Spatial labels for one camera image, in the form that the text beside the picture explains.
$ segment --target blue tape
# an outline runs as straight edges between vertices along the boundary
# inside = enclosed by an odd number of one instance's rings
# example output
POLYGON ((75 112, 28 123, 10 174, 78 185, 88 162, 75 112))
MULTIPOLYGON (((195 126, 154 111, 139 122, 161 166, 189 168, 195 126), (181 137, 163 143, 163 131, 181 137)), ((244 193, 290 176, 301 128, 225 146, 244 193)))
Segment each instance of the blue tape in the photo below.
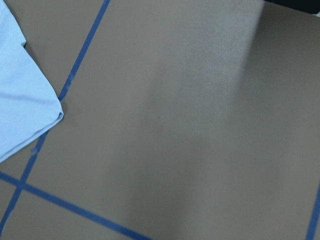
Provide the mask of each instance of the blue tape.
MULTIPOLYGON (((3 172, 0 172, 0 179, 4 180, 7 183, 12 184, 12 185, 16 185, 16 186, 20 185, 19 180, 15 179, 15 178, 13 178, 3 172)), ((128 238, 131 238, 133 240, 151 240, 151 238, 148 238, 148 237, 143 236, 137 232, 134 232, 124 226, 121 226, 115 222, 112 222, 106 218, 103 218, 102 216, 99 216, 99 215, 94 214, 88 210, 85 210, 75 204, 67 202, 59 197, 56 197, 56 196, 50 194, 50 193, 42 191, 32 185, 25 184, 23 187, 23 190, 25 190, 33 195, 36 195, 36 196, 38 196, 48 202, 56 204, 61 208, 64 208, 64 209, 69 210, 75 214, 78 214, 86 219, 89 219, 97 224, 100 224, 106 228, 109 228, 109 229, 111 229, 121 235, 127 236, 128 238)))
MULTIPOLYGON (((68 93, 69 87, 72 84, 72 80, 75 77, 75 75, 76 75, 76 73, 77 73, 77 71, 78 71, 78 69, 80 67, 81 62, 83 61, 83 59, 84 59, 84 57, 86 55, 86 52, 87 52, 87 50, 88 50, 88 48, 90 46, 90 43, 91 43, 96 31, 97 31, 97 28, 98 28, 98 26, 99 26, 99 24, 100 24, 100 22, 101 22, 101 20, 102 20, 102 18, 104 16, 106 10, 107 10, 109 2, 110 2, 110 0, 104 0, 103 3, 102 3, 102 6, 101 6, 101 8, 100 8, 100 10, 99 10, 94 22, 93 22, 93 25, 92 25, 92 27, 91 27, 91 29, 89 31, 89 34, 86 37, 86 39, 85 39, 85 41, 83 43, 83 46, 82 46, 82 48, 81 48, 81 50, 79 52, 79 55, 76 58, 75 63, 74 63, 74 65, 73 65, 73 67, 72 67, 72 69, 70 71, 70 74, 68 75, 68 77, 67 77, 67 79, 65 81, 65 84, 64 84, 64 86, 63 86, 63 88, 62 88, 62 90, 61 90, 61 92, 60 92, 60 94, 58 96, 58 99, 59 99, 60 102, 63 101, 63 99, 66 97, 66 95, 68 93)), ((10 203, 9 203, 7 209, 5 210, 5 213, 4 213, 4 215, 3 215, 2 219, 1 219, 1 222, 0 222, 0 237, 1 237, 2 232, 3 232, 3 230, 4 230, 5 226, 6 226, 6 223, 7 223, 8 219, 9 219, 9 217, 11 215, 11 212, 13 211, 13 209, 15 208, 15 206, 17 204, 17 201, 18 201, 18 199, 20 197, 20 194, 21 194, 22 190, 25 187, 25 184, 26 184, 26 181, 28 179, 28 176, 29 176, 29 174, 30 174, 30 172, 31 172, 31 170, 32 170, 32 168, 34 166, 34 163, 35 163, 35 161, 37 159, 38 153, 41 150, 41 147, 42 147, 42 145, 43 145, 43 143, 44 143, 44 141, 46 139, 46 136, 48 135, 48 132, 49 131, 45 132, 43 135, 41 135, 39 137, 39 140, 38 140, 38 142, 36 144, 36 147, 32 150, 31 157, 30 157, 30 159, 29 159, 29 161, 27 163, 27 166, 25 167, 25 169, 23 171, 23 174, 21 176, 20 182, 17 185, 17 188, 15 189, 15 191, 13 193, 13 196, 12 196, 12 198, 10 200, 10 203)))
POLYGON ((40 150, 41 150, 41 148, 42 148, 42 146, 43 146, 43 144, 44 144, 44 142, 46 140, 48 132, 49 131, 46 131, 44 134, 42 134, 39 137, 38 142, 35 145, 35 148, 33 150, 31 150, 32 154, 30 156, 30 159, 29 159, 29 161, 28 161, 28 163, 27 163, 27 165, 26 165, 26 167, 25 167, 25 169, 23 171, 23 174, 22 174, 22 176, 20 178, 19 183, 17 184, 17 187, 16 187, 16 189, 15 189, 15 191, 13 193, 13 196, 12 196, 10 202, 9 202, 9 205, 6 208, 6 210, 4 212, 4 215, 3 215, 2 219, 1 219, 1 222, 0 222, 0 237, 1 237, 3 231, 4 231, 5 227, 6 227, 6 223, 7 223, 8 219, 9 219, 12 211, 14 210, 14 208, 15 208, 15 206, 17 204, 17 201, 18 201, 18 199, 20 197, 20 194, 21 194, 21 192, 22 192, 22 190, 23 190, 23 188, 24 188, 24 186, 25 186, 25 184, 27 182, 27 179, 28 179, 28 176, 29 176, 29 174, 31 172, 31 169, 33 168, 33 166, 35 164, 35 161, 37 159, 38 153, 40 152, 40 150))
POLYGON ((86 37, 85 41, 84 41, 84 44, 79 52, 79 55, 78 57, 76 58, 75 60, 75 63, 71 69, 71 72, 69 74, 69 76, 67 77, 65 83, 64 83, 64 86, 60 92, 60 95, 58 97, 58 99, 60 100, 60 102, 62 102, 64 100, 64 98, 66 97, 68 91, 69 91, 69 87, 71 86, 72 84, 72 80, 74 79, 75 75, 77 74, 77 71, 80 67, 80 64, 82 62, 82 60, 84 59, 85 55, 86 55, 86 52, 90 46, 90 43, 92 41, 92 39, 94 38, 94 35, 97 31, 97 28, 107 10, 107 7, 109 5, 109 2, 110 0, 104 0, 103 1, 103 4, 102 4, 102 7, 100 8, 100 11, 99 13, 97 14, 95 20, 94 20, 94 23, 90 29, 90 32, 88 34, 88 36, 86 37))
POLYGON ((318 221, 319 221, 319 215, 320 215, 320 184, 318 187, 318 192, 316 194, 315 203, 308 227, 308 231, 306 233, 305 240, 314 240, 316 236, 318 221))

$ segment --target white fabric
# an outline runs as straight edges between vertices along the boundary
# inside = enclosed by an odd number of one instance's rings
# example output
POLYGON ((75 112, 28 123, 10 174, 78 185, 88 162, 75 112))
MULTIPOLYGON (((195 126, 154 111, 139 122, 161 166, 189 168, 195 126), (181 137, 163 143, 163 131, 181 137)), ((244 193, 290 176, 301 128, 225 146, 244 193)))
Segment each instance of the white fabric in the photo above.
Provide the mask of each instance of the white fabric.
POLYGON ((0 0, 0 163, 63 117, 52 86, 23 48, 25 42, 0 0))

